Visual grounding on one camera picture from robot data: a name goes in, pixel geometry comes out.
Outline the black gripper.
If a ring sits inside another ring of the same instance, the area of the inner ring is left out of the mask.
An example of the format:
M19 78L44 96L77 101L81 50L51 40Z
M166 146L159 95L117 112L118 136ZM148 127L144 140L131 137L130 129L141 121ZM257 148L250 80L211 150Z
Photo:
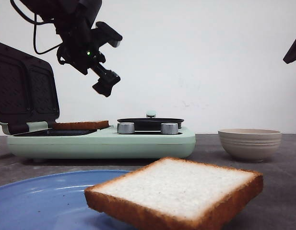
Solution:
M86 75L92 69L98 76L98 82L92 88L99 94L109 97L112 88L120 76L101 63L106 61L99 48L106 43L106 37L99 28L92 28L96 14L68 14L54 19L56 33L62 39L57 50L60 64L70 64L80 73Z

